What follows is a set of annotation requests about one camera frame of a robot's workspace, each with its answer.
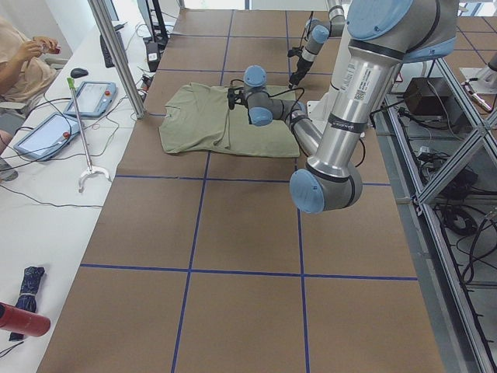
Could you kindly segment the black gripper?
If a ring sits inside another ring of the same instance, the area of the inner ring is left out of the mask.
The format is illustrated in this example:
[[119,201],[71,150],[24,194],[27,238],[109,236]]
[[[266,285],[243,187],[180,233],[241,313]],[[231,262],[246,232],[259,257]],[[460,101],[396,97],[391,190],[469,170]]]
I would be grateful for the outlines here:
[[289,79],[289,86],[298,86],[298,80],[302,80],[311,68],[311,62],[300,58],[297,62],[297,70]]
[[241,106],[247,105],[246,94],[244,89],[239,89],[235,91],[235,104]]

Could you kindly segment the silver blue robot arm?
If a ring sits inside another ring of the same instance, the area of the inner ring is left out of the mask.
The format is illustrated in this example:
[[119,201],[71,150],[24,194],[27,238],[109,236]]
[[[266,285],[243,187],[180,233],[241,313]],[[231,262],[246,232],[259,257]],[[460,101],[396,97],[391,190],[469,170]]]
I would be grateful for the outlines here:
[[326,5],[328,20],[316,19],[311,12],[304,25],[300,44],[287,52],[288,58],[298,57],[297,69],[289,77],[288,87],[290,89],[300,85],[327,40],[332,37],[341,37],[343,34],[346,16],[342,1],[326,1]]
[[317,128],[303,104],[277,99],[266,89],[266,72],[252,65],[243,86],[228,90],[229,106],[247,109],[257,127],[283,121],[307,153],[305,167],[290,178],[296,207],[309,214],[346,208],[362,192],[362,180],[351,157],[370,114],[392,87],[402,65],[450,54],[456,42],[455,1],[354,1],[347,12],[330,2],[329,21],[310,20],[307,44],[297,50],[294,88],[312,66],[324,42],[341,35],[346,52],[336,64],[345,71],[338,88],[330,88],[328,120]]

